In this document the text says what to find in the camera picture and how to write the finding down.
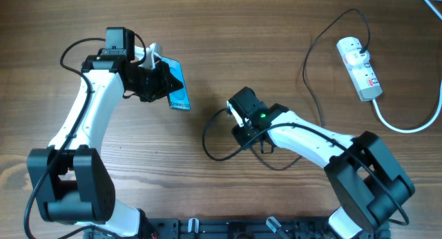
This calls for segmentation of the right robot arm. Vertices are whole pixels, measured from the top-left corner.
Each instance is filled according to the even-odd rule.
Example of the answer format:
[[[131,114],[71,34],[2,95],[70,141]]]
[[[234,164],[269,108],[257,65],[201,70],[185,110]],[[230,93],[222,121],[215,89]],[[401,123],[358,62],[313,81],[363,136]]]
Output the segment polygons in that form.
[[[414,184],[386,144],[374,133],[358,137],[329,131],[281,104],[270,107],[244,87],[227,101],[236,119],[232,133],[247,148],[267,142],[299,154],[322,168],[339,208],[327,220],[331,233],[355,238],[376,233],[415,193]]]

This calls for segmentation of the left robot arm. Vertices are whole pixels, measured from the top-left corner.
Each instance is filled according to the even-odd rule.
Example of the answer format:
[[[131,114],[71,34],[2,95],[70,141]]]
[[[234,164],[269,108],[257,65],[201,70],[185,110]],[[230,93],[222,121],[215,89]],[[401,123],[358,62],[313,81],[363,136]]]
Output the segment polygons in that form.
[[[77,71],[81,86],[63,126],[46,148],[29,153],[32,193],[23,216],[28,237],[33,206],[44,221],[74,225],[76,232],[157,237],[143,210],[116,198],[100,152],[111,115],[122,99],[136,96],[151,103],[167,98],[175,108],[177,99],[186,97],[182,67],[162,56],[157,44],[147,46],[128,28],[107,28],[103,42]]]

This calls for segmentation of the blue Galaxy S25 smartphone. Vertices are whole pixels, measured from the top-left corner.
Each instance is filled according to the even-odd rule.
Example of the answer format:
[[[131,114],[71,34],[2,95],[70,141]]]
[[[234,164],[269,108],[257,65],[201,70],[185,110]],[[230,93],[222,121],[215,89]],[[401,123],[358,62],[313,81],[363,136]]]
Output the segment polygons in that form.
[[[169,106],[175,110],[190,111],[191,105],[180,62],[167,57],[162,57],[162,61],[169,65],[172,76],[178,79],[183,85],[183,88],[175,90],[168,95]]]

